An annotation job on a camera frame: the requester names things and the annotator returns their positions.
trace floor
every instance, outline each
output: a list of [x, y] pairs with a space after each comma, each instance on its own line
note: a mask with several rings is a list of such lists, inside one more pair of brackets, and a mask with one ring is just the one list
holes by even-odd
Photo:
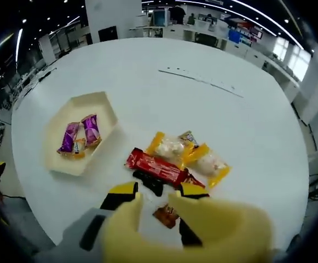
[[[304, 136], [308, 155], [311, 155], [316, 152], [316, 149], [310, 128], [305, 126], [301, 121], [299, 121], [299, 125]], [[13, 160], [13, 152], [11, 148], [11, 126], [9, 125], [6, 126], [4, 131], [2, 146], [0, 148], [0, 161], [7, 163], [4, 174], [1, 177], [0, 190], [5, 195], [23, 197], [24, 191], [16, 174]], [[8, 206], [13, 207], [13, 209], [7, 210], [9, 219], [13, 221], [14, 226], [19, 230], [21, 235], [32, 243], [32, 250], [37, 248], [39, 251], [44, 251], [54, 246], [52, 241], [38, 224], [25, 200], [5, 198], [4, 201], [6, 204], [9, 204]], [[309, 202], [302, 232], [307, 231], [310, 227], [317, 211], [318, 201]]]

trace hexagonal tray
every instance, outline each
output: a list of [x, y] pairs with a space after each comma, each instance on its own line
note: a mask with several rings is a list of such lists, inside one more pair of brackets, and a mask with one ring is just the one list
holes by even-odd
[[[86, 149], [86, 156], [83, 159], [67, 158], [58, 154], [56, 150], [61, 146], [68, 123], [81, 121], [87, 115], [94, 113], [97, 114], [101, 143], [94, 149]], [[95, 152], [102, 147], [117, 122], [118, 119], [105, 92], [95, 92], [71, 98], [46, 126], [43, 146], [46, 168], [75, 176], [83, 175], [87, 164], [92, 160]], [[84, 137], [85, 131], [81, 125], [77, 139]]]

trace ceiling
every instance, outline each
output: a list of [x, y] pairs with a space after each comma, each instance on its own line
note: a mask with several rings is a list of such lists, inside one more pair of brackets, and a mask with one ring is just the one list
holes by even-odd
[[[223, 1], [224, 8], [231, 9], [252, 19], [256, 19], [256, 17], [258, 17], [257, 21], [260, 24], [264, 25], [273, 32], [281, 32], [282, 37], [289, 39], [293, 43], [293, 40], [291, 40], [289, 36], [287, 36], [283, 31], [281, 31], [277, 26], [263, 16], [257, 14], [249, 8], [243, 7], [239, 3], [233, 2], [232, 0]], [[280, 23], [286, 30], [290, 32], [291, 35], [295, 37], [295, 39], [304, 45], [305, 49], [310, 50], [310, 47], [305, 45], [300, 31], [296, 27], [296, 24], [291, 20], [288, 12], [278, 0], [242, 1], [262, 11]], [[208, 3], [203, 0], [195, 0], [195, 2]], [[159, 0], [155, 0], [153, 3], [150, 3], [149, 6], [158, 4], [162, 5], [163, 3], [172, 5], [176, 4], [174, 0], [162, 0], [160, 3]], [[81, 21], [84, 24], [87, 24], [86, 8], [82, 8], [82, 6], [85, 6], [84, 0], [68, 0], [67, 3], [64, 3], [64, 0], [0, 0], [0, 41], [13, 33], [12, 38], [0, 48], [0, 66], [10, 56], [15, 56], [16, 41], [18, 38], [19, 29], [24, 29], [22, 32], [19, 48], [20, 56], [26, 54], [29, 48], [37, 48], [37, 41], [39, 37], [56, 30], [58, 25], [59, 27], [65, 26], [68, 22], [79, 15], [81, 16]], [[284, 22], [285, 19], [289, 19], [288, 24]]]

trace table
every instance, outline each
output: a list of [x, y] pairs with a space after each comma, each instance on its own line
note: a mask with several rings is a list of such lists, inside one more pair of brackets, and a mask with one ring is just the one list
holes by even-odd
[[[163, 38], [89, 45], [53, 67], [57, 70], [13, 111], [11, 135], [27, 201], [54, 243], [89, 208], [99, 207], [110, 188], [133, 180], [123, 163], [134, 147], [145, 149], [159, 130], [172, 135], [192, 130], [198, 142], [207, 142], [233, 167], [211, 196], [264, 209], [275, 227], [274, 247], [286, 249], [300, 231], [309, 182], [305, 143], [287, 98], [268, 73], [221, 50]], [[168, 67], [223, 80], [244, 98], [158, 71]], [[103, 90], [120, 124], [108, 156], [83, 177], [46, 170], [45, 125], [69, 98]], [[166, 198], [156, 198], [143, 186], [140, 191], [142, 234], [179, 247], [178, 227], [169, 230], [151, 216]], [[173, 190], [166, 186], [164, 191]]]

